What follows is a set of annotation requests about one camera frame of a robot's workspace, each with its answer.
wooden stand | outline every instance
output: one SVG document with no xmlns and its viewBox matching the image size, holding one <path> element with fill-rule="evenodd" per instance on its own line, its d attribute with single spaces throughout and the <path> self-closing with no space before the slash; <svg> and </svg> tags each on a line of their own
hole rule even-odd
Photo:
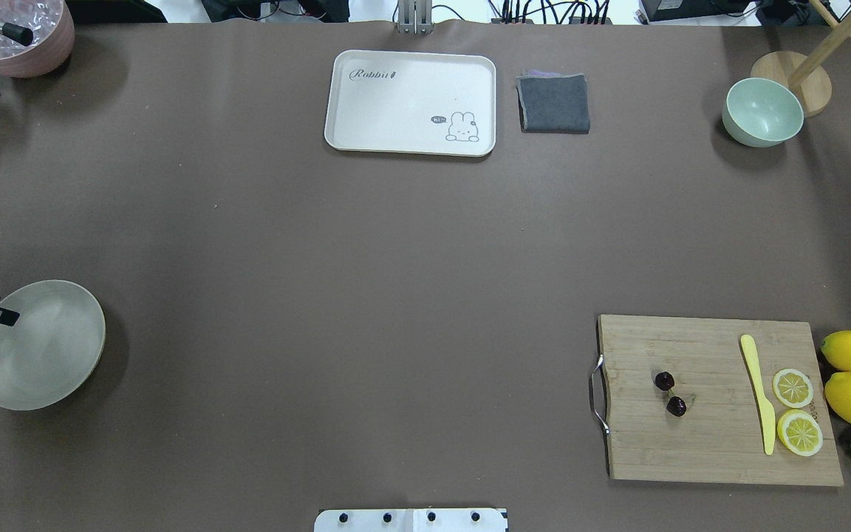
<svg viewBox="0 0 851 532">
<path fill-rule="evenodd" d="M 765 55 L 753 64 L 751 77 L 769 78 L 783 84 L 799 98 L 804 115 L 814 117 L 827 108 L 833 94 L 830 75 L 820 64 L 851 37 L 851 13 L 839 24 L 820 0 L 810 0 L 810 3 L 833 28 L 830 34 L 808 56 L 787 51 Z"/>
</svg>

rabbit cartoon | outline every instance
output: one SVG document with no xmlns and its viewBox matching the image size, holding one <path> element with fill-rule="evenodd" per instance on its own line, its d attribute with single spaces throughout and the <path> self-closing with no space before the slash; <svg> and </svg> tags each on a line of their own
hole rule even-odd
<svg viewBox="0 0 851 532">
<path fill-rule="evenodd" d="M 479 141 L 479 127 L 475 125 L 475 115 L 470 112 L 452 112 L 452 124 L 448 126 L 445 140 Z"/>
</svg>

wooden base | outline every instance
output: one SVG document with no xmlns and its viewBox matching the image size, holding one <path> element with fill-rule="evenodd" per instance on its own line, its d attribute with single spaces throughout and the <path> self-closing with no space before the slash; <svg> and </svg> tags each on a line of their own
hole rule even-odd
<svg viewBox="0 0 851 532">
<path fill-rule="evenodd" d="M 773 52 L 759 58 L 751 68 L 752 78 L 767 78 L 774 80 L 784 87 L 790 88 L 790 75 L 806 60 L 807 56 L 796 52 Z M 803 105 L 803 114 L 807 117 L 823 112 L 833 95 L 833 84 L 830 75 L 823 67 L 818 66 L 813 74 L 807 76 L 799 90 L 790 88 Z"/>
</svg>

ice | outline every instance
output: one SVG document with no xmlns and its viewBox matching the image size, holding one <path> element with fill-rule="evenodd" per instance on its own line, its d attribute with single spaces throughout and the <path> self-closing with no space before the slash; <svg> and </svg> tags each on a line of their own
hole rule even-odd
<svg viewBox="0 0 851 532">
<path fill-rule="evenodd" d="M 0 2 L 0 19 L 31 28 L 34 39 L 31 41 L 30 47 L 34 47 L 58 26 L 58 18 L 61 17 L 63 9 L 64 4 L 59 0 L 38 2 L 6 0 Z M 0 58 L 11 57 L 20 51 L 27 50 L 27 48 L 0 35 Z"/>
</svg>

white tray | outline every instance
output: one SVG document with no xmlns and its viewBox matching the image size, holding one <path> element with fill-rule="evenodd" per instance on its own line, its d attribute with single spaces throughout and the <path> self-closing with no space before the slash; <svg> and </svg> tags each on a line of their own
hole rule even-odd
<svg viewBox="0 0 851 532">
<path fill-rule="evenodd" d="M 482 56 L 347 50 L 334 60 L 324 138 L 348 151 L 486 155 L 496 87 Z"/>
</svg>

